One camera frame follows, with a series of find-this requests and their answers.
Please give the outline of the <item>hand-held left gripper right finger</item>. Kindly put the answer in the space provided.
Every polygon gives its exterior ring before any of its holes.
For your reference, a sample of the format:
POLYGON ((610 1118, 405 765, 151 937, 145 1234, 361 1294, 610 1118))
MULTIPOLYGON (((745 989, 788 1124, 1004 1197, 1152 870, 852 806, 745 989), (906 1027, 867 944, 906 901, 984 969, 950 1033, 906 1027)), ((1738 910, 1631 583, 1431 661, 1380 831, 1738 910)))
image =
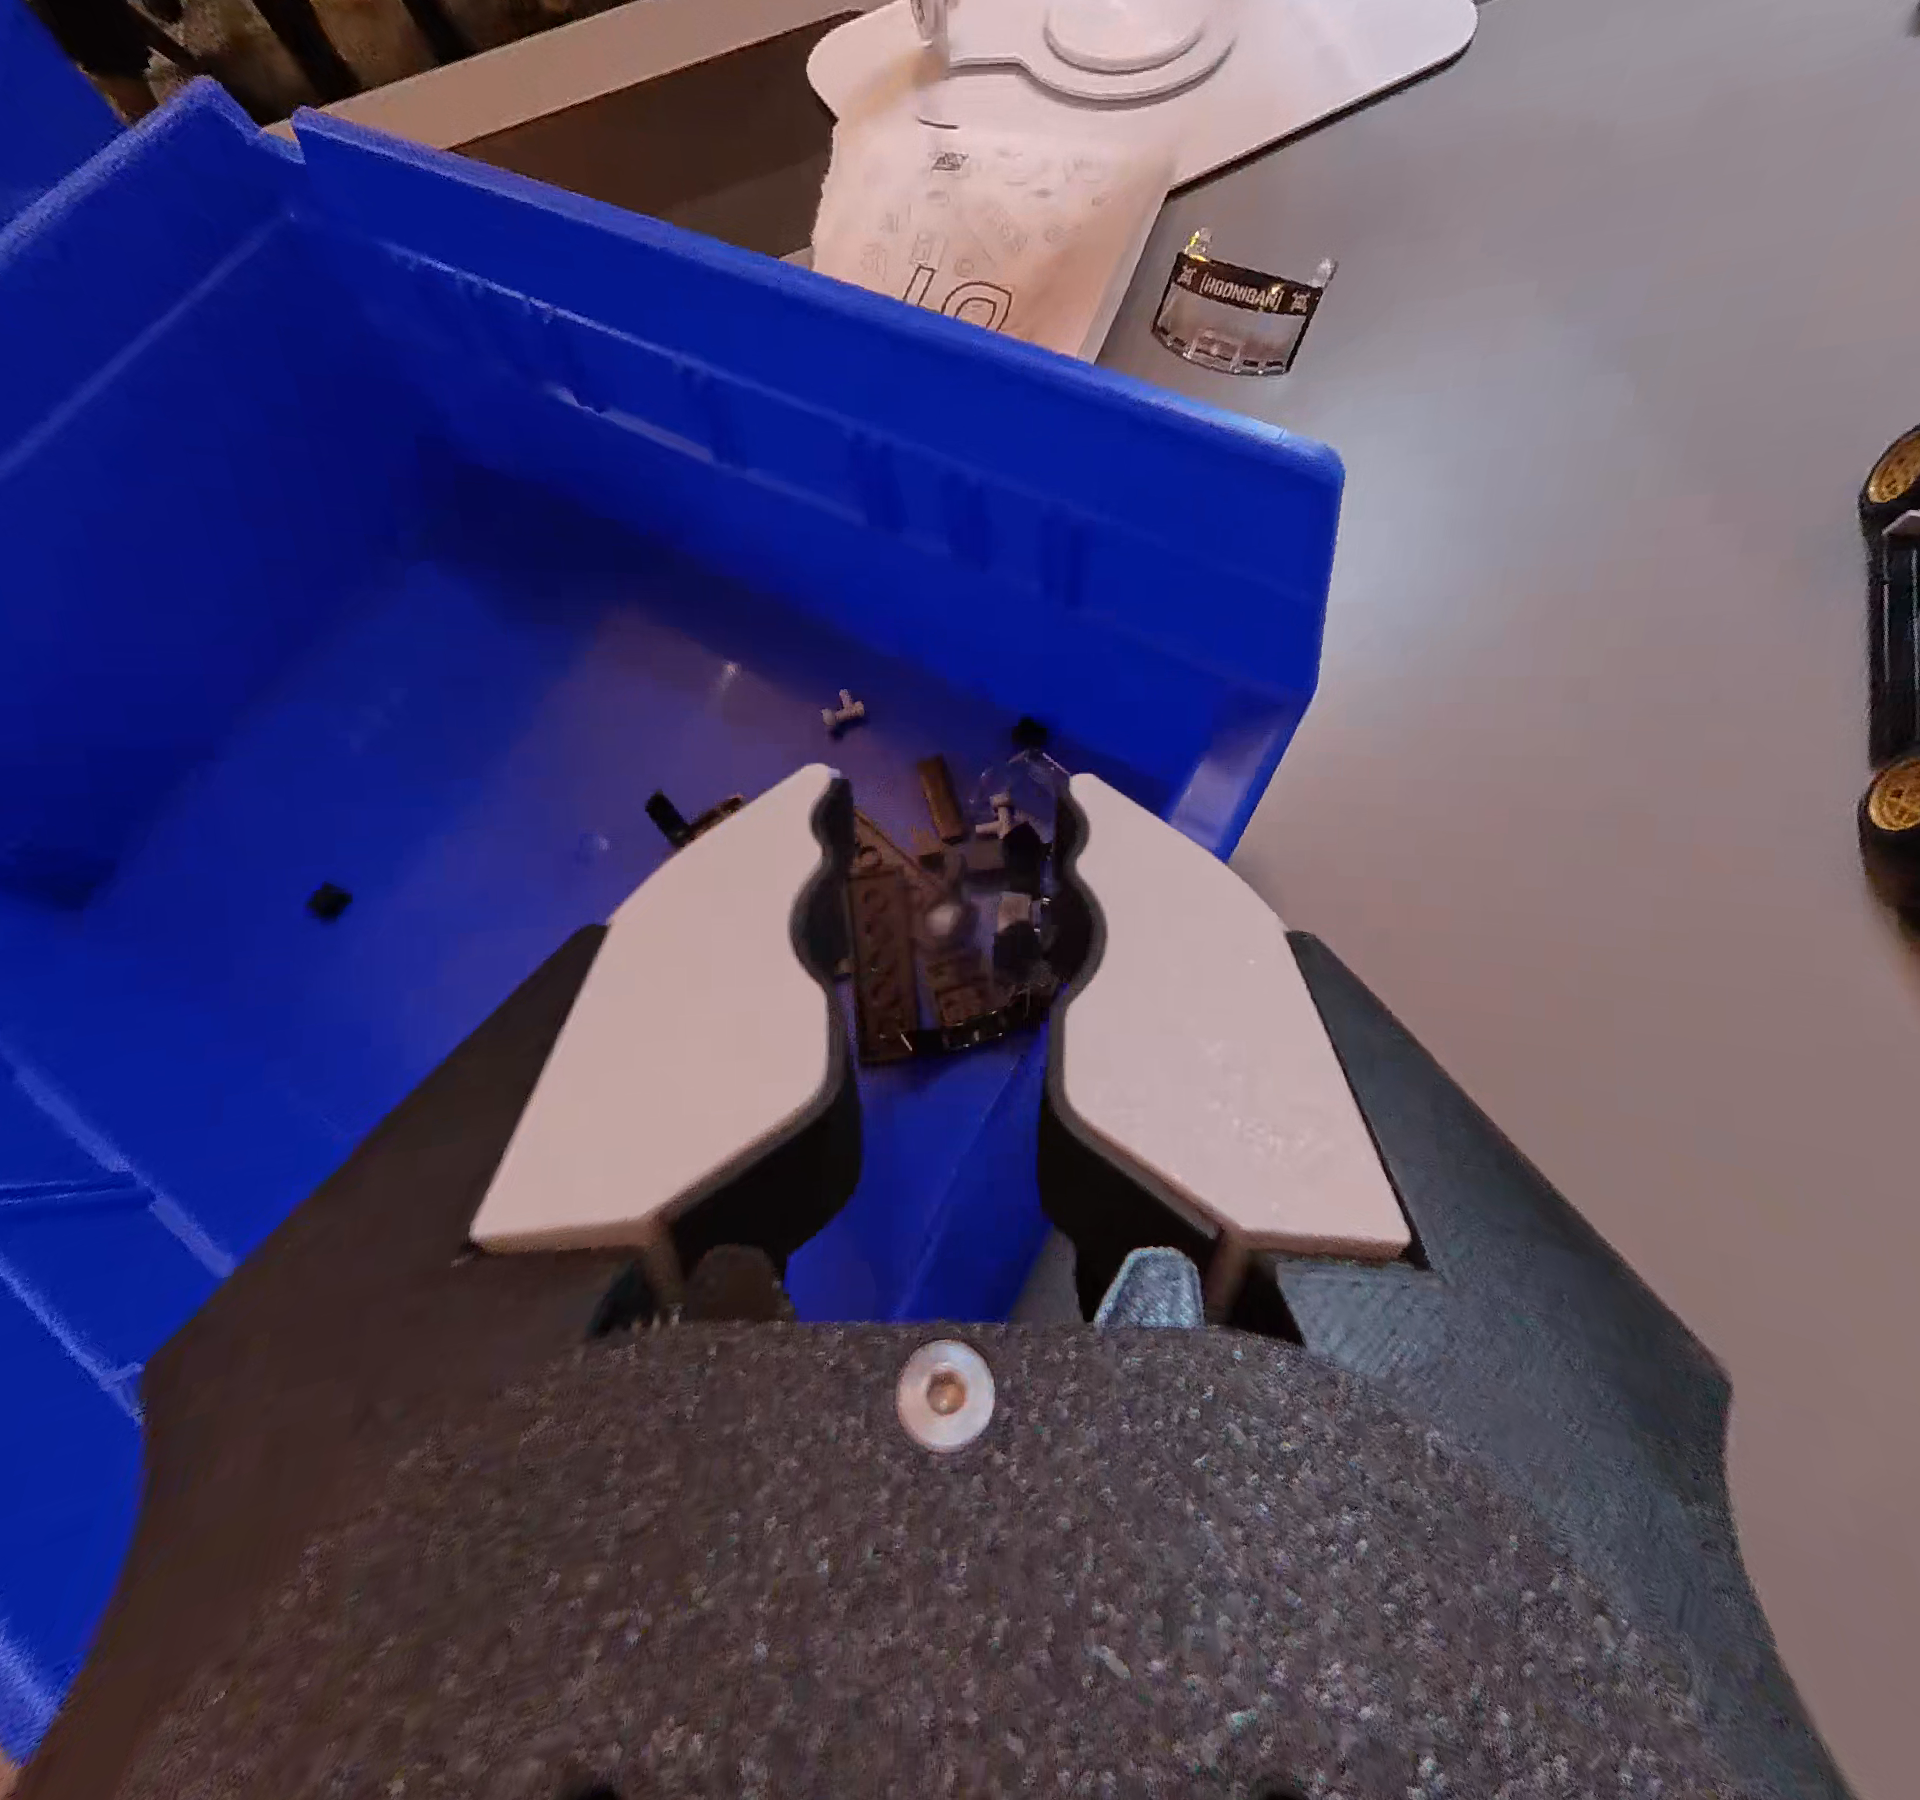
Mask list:
POLYGON ((1081 1250, 1384 1263, 1413 1244, 1281 918, 1096 775, 1059 813, 1086 949, 1054 1004, 1040 1180, 1081 1250))

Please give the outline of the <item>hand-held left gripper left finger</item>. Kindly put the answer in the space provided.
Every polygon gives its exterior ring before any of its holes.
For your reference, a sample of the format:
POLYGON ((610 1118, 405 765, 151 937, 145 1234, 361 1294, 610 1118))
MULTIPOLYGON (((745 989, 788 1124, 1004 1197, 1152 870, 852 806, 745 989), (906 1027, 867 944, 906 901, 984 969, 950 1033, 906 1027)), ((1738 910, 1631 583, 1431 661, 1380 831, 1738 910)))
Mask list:
POLYGON ((614 913, 468 1238, 490 1256, 722 1246, 793 1263, 860 1174, 836 989, 850 781, 803 765, 614 913))

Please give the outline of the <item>blue plastic bin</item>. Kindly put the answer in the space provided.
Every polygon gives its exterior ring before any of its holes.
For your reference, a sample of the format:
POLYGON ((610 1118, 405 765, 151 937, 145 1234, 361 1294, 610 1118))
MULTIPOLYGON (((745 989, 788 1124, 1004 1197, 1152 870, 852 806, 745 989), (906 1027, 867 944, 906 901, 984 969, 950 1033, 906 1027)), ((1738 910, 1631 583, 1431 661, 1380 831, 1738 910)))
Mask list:
POLYGON ((5 1754, 134 1543, 166 1342, 668 860, 1012 733, 1233 854, 1339 455, 198 85, 5 229, 5 1754))

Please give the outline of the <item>black lego car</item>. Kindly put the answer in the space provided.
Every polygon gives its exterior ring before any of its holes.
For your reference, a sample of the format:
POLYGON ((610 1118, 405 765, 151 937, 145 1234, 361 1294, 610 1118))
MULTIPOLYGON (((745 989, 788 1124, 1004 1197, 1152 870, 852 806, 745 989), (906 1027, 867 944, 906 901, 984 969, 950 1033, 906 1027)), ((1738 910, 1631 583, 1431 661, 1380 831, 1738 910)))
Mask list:
POLYGON ((1866 598, 1866 757, 1859 804, 1864 873, 1919 930, 1919 429, 1897 435, 1860 487, 1866 598))

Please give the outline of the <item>loose lego pieces in bin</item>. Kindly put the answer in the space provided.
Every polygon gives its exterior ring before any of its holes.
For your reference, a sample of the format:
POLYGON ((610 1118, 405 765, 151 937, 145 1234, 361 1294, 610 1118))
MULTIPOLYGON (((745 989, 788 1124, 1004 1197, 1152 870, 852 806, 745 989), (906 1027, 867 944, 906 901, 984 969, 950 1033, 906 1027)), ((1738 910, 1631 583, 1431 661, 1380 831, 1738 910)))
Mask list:
POLYGON ((1068 769, 1024 711, 971 787, 916 757, 920 828, 891 831, 852 800, 852 857, 831 937, 867 1068, 963 1058, 1037 1029, 1074 957, 1062 892, 1068 769))

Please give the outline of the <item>clear lego windshield piece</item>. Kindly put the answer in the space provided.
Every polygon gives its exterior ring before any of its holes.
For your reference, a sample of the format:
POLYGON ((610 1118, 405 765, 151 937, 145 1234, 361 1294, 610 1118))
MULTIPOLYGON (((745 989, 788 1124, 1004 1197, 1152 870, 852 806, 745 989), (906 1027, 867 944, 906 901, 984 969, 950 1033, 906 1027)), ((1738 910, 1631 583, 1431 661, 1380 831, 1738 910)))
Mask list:
POLYGON ((1168 353, 1207 372, 1285 377, 1336 273, 1334 258, 1307 280, 1226 260, 1211 232, 1196 229, 1175 256, 1152 333, 1168 353))

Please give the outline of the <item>white printed paper bag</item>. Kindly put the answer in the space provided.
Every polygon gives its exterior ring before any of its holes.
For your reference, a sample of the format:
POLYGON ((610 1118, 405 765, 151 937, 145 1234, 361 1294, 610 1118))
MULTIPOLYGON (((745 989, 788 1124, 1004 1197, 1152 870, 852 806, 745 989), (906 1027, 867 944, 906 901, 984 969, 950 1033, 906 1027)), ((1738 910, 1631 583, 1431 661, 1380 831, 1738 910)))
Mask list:
POLYGON ((834 128, 816 273, 1097 357, 1175 186, 1161 140, 935 125, 904 111, 834 128))

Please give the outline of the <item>white booklet stand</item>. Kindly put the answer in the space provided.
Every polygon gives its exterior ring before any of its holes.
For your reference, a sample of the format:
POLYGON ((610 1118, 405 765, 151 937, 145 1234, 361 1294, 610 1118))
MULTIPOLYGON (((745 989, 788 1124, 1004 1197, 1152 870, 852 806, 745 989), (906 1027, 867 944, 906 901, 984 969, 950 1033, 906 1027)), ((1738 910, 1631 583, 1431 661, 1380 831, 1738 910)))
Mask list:
POLYGON ((1475 30, 1474 0, 891 0, 806 75, 844 130, 1165 154, 1179 189, 1452 64, 1475 30))

